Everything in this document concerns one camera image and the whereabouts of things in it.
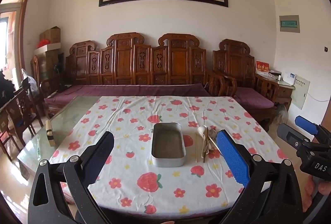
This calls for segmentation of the dark wooden chopstick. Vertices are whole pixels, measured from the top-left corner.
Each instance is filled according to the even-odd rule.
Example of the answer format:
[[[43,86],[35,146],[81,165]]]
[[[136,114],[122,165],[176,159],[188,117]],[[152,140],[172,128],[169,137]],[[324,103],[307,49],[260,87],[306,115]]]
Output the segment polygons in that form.
[[[209,134],[208,134],[208,127],[204,125],[203,131],[204,141],[203,141],[203,150],[202,150],[202,158],[203,162],[205,162],[206,155],[209,151]]]

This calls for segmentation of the metal spoon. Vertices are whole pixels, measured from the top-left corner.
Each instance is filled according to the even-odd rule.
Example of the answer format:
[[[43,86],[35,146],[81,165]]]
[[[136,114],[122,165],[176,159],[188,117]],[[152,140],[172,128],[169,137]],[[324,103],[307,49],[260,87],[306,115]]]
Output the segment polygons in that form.
[[[215,139],[217,136],[217,131],[215,129],[208,129],[208,134],[211,139]]]

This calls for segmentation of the light wooden chopstick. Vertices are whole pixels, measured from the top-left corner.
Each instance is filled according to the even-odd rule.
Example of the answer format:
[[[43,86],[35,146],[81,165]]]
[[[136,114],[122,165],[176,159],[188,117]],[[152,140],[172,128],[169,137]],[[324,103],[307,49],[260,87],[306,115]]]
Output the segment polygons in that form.
[[[198,134],[195,133],[195,162],[198,163]]]

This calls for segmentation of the grey fluffy pet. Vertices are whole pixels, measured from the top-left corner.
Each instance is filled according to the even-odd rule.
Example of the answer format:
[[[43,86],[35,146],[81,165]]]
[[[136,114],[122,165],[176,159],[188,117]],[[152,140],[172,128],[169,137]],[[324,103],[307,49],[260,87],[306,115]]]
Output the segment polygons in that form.
[[[287,123],[288,121],[288,111],[286,109],[285,104],[278,104],[276,107],[276,115],[273,120],[273,123],[280,125],[283,123]]]

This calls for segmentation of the wooden side table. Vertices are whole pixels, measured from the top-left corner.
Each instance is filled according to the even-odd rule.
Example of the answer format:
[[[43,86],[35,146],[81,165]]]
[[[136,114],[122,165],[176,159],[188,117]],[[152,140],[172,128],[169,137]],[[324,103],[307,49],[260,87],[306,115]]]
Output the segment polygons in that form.
[[[254,88],[259,94],[272,101],[275,106],[283,105],[286,110],[289,110],[294,86],[256,73]]]

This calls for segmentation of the white router device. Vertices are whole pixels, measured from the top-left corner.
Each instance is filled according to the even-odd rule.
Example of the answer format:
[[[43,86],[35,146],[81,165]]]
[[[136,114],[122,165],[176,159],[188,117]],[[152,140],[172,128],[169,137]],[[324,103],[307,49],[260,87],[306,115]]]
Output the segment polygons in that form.
[[[296,81],[296,74],[295,73],[291,73],[291,72],[285,72],[283,75],[282,75],[282,80],[293,86],[295,84],[295,81]]]

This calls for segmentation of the red gift box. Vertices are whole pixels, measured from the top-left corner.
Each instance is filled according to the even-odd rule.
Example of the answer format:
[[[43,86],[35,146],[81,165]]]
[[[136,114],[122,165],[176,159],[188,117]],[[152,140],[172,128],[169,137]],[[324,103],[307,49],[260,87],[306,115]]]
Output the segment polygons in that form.
[[[269,73],[269,64],[267,62],[256,61],[257,73]]]

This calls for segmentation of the dark wooden chair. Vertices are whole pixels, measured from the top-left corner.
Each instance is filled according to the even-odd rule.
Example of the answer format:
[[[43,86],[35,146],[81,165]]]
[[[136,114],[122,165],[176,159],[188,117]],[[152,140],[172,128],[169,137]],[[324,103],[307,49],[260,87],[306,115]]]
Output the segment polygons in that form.
[[[31,137],[36,135],[33,127],[35,120],[39,122],[41,127],[43,126],[29,79],[25,78],[20,89],[14,92],[13,98],[1,107],[1,149],[9,161],[12,161],[12,157],[6,146],[12,142],[20,152],[21,148],[17,143],[26,145],[23,139],[24,131],[28,130]]]

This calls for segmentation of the purple sofa cushion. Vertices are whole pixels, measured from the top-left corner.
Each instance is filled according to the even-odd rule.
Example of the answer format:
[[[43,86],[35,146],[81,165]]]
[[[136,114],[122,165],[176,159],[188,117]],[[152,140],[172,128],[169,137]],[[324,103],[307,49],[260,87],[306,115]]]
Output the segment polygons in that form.
[[[193,96],[208,97],[210,94],[200,84],[194,85],[75,85],[61,93],[44,99],[48,105],[65,106],[78,96]]]

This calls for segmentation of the floral strawberry tablecloth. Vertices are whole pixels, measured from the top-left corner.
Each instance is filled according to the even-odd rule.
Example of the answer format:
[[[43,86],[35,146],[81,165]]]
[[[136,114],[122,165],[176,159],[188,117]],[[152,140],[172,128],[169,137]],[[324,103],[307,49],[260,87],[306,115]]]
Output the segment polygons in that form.
[[[202,133],[225,130],[252,155],[285,154],[230,97],[101,97],[59,145],[51,163],[81,155],[109,131],[114,148],[89,191],[104,208],[151,218],[202,216],[229,208],[243,190],[222,154],[203,156]]]

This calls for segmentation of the rectangular metal tray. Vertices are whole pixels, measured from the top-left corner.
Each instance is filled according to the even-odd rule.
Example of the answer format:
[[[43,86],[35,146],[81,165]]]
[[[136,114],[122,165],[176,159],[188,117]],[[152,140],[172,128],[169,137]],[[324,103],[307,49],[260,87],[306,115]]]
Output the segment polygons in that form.
[[[186,148],[182,127],[178,123],[156,123],[153,128],[151,158],[156,167],[181,167]]]

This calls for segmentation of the carved wooden sofa bench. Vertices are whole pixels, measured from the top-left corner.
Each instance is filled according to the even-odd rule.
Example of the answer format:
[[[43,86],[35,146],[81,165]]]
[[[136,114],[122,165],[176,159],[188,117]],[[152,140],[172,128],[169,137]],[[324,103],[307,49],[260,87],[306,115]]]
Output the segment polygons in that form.
[[[191,34],[168,33],[158,46],[137,33],[114,34],[98,49],[92,41],[76,43],[66,57],[65,71],[40,83],[44,96],[64,82],[78,85],[176,86],[199,84],[211,96],[222,92],[223,80],[206,66],[206,50]]]

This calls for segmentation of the white wall distribution box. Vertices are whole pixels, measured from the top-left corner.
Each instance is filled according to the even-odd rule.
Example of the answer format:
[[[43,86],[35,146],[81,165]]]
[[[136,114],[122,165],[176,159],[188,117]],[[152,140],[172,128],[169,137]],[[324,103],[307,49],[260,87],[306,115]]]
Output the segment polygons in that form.
[[[296,75],[295,84],[294,84],[295,89],[292,91],[291,98],[292,98],[292,103],[301,110],[306,101],[309,86],[310,86],[309,80],[306,80],[303,77]]]

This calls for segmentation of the grey wall electrical panel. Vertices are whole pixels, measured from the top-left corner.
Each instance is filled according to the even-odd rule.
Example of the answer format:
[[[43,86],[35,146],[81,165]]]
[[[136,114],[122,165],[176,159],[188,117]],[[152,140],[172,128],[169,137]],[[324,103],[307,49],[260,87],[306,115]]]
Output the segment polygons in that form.
[[[300,33],[300,19],[298,15],[281,15],[279,17],[281,32]]]

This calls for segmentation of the wooden door frame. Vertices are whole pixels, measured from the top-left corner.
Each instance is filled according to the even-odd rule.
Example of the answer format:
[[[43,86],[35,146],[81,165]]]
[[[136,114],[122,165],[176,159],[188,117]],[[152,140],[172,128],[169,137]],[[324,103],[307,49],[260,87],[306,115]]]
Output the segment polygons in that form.
[[[5,77],[20,82],[25,67],[23,36],[28,0],[1,0],[1,68]]]

